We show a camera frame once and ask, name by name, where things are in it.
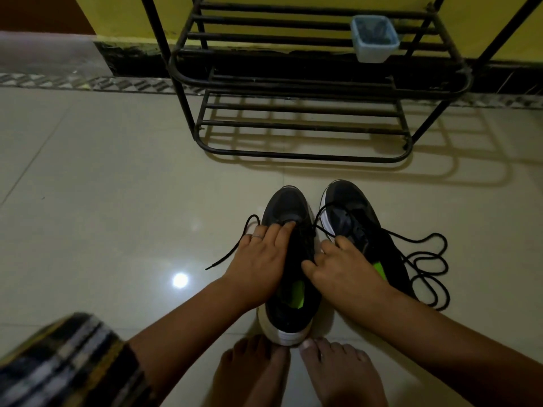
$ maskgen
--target shoelace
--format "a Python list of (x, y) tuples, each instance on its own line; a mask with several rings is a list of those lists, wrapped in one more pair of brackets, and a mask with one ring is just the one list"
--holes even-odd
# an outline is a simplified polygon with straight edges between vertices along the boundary
[[(316, 214), (315, 220), (314, 220), (313, 224), (310, 226), (310, 228), (311, 228), (311, 231), (313, 231), (313, 232), (315, 232), (315, 230), (318, 228), (319, 230), (321, 230), (328, 237), (328, 239), (330, 239), (330, 237), (335, 237), (334, 234), (329, 233), (327, 230), (325, 230), (322, 226), (318, 225), (317, 223), (319, 222), (320, 216), (322, 215), (324, 210), (327, 209), (328, 207), (332, 207), (332, 206), (341, 208), (343, 211), (345, 211), (349, 215), (349, 218), (351, 219), (351, 222), (357, 221), (357, 218), (353, 215), (353, 213), (347, 207), (345, 207), (344, 205), (342, 205), (340, 203), (331, 202), (331, 203), (327, 203), (327, 204), (323, 205), (321, 207), (321, 209), (319, 210), (319, 212)], [(240, 239), (238, 240), (238, 242), (236, 243), (234, 248), (232, 248), (232, 250), (230, 250), (227, 253), (227, 255), (225, 255), (223, 258), (221, 258), (220, 260), (216, 261), (215, 263), (213, 263), (212, 265), (207, 267), (206, 270), (209, 270), (209, 269), (212, 269), (213, 267), (218, 266), (223, 261), (227, 260), (228, 257), (230, 257), (232, 254), (234, 254), (234, 252), (236, 251), (236, 249), (240, 245), (241, 238), (243, 238), (243, 236), (246, 234), (247, 228), (248, 228), (249, 223), (250, 223), (252, 218), (256, 218), (256, 221), (257, 221), (258, 225), (260, 225), (260, 218), (258, 217), (258, 215), (251, 214), (249, 216), (249, 218), (247, 219), (247, 221), (245, 222), (245, 226), (243, 227), (242, 236), (240, 237)], [(408, 254), (406, 256), (397, 247), (396, 247), (396, 250), (400, 254), (400, 256), (402, 257), (402, 259), (404, 260), (404, 263), (409, 264), (409, 266), (413, 270), (415, 270), (415, 272), (417, 273), (415, 276), (413, 276), (410, 279), (411, 288), (413, 287), (413, 284), (414, 284), (415, 281), (417, 281), (419, 279), (422, 280), (422, 282), (424, 283), (426, 288), (428, 288), (428, 290), (430, 291), (430, 293), (434, 297), (434, 300), (431, 303), (426, 303), (426, 305), (429, 306), (429, 307), (435, 308), (437, 311), (445, 310), (449, 306), (449, 303), (451, 302), (451, 296), (449, 294), (448, 289), (444, 286), (444, 284), (436, 278), (437, 276), (442, 276), (442, 275), (446, 274), (449, 271), (449, 264), (443, 258), (443, 253), (447, 250), (447, 248), (449, 246), (449, 243), (447, 242), (447, 239), (445, 238), (445, 236), (443, 234), (440, 234), (440, 233), (432, 233), (432, 234), (424, 237), (423, 239), (416, 240), (416, 239), (410, 239), (410, 238), (404, 237), (403, 235), (399, 235), (399, 234), (397, 234), (395, 232), (392, 232), (390, 230), (387, 230), (385, 228), (382, 228), (382, 230), (387, 232), (388, 234), (394, 236), (394, 237), (397, 237), (397, 238), (399, 238), (401, 240), (407, 241), (408, 243), (412, 243), (412, 244), (422, 244), (422, 243), (425, 243), (426, 241), (429, 241), (429, 240), (431, 240), (431, 239), (433, 239), (435, 237), (437, 237), (437, 238), (439, 238), (439, 239), (441, 239), (443, 241), (443, 247), (441, 248), (441, 250), (438, 253), (433, 253), (431, 251), (416, 251), (416, 252), (413, 252), (413, 253)], [(347, 232), (345, 237), (349, 237), (350, 235), (352, 235), (353, 231), (354, 231), (354, 226), (351, 226), (351, 228), (349, 229), (349, 231)], [(423, 260), (424, 261), (427, 261), (427, 260), (439, 260), (443, 264), (443, 269), (440, 270), (440, 271), (426, 271), (426, 270), (423, 270), (418, 266), (418, 262), (423, 261)], [(439, 296), (438, 296), (436, 290), (434, 289), (434, 287), (432, 287), (432, 285), (428, 282), (429, 280), (436, 283), (443, 290), (443, 293), (445, 294), (445, 302), (440, 307), (437, 307), (438, 303), (439, 303)]]

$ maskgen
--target toenail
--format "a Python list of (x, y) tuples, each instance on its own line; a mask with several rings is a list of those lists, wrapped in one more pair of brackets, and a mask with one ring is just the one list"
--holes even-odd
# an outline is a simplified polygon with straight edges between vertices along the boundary
[(304, 341), (302, 342), (302, 344), (300, 344), (300, 348), (301, 348), (302, 350), (305, 350), (306, 348), (309, 348), (309, 347), (311, 347), (311, 346), (313, 346), (313, 345), (314, 345), (314, 344), (313, 344), (313, 340), (311, 340), (311, 339), (306, 339), (306, 340), (304, 340)]

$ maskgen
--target small plastic container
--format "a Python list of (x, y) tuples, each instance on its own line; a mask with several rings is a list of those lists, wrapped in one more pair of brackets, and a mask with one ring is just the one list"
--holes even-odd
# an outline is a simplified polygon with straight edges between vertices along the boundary
[(361, 63), (383, 63), (400, 46), (398, 34), (385, 16), (354, 16), (351, 36)]

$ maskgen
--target striped cloth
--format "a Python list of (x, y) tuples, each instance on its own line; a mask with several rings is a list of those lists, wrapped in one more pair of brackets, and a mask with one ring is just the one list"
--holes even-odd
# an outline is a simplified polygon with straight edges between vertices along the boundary
[(42, 328), (0, 360), (0, 407), (155, 406), (129, 345), (90, 314)]

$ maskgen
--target black sneaker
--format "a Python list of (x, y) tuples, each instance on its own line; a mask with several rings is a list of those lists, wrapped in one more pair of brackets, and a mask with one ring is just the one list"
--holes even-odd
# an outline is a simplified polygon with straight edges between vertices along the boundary
[(281, 284), (276, 294), (257, 308), (264, 334), (282, 346), (293, 346), (305, 339), (320, 304), (320, 293), (301, 269), (302, 261), (314, 260), (313, 220), (305, 197), (291, 185), (273, 195), (262, 225), (283, 225), (289, 221), (296, 221), (296, 227), (290, 236)]
[(402, 254), (364, 193), (350, 181), (336, 180), (324, 191), (320, 208), (327, 204), (320, 215), (323, 228), (347, 237), (391, 286), (416, 298)]

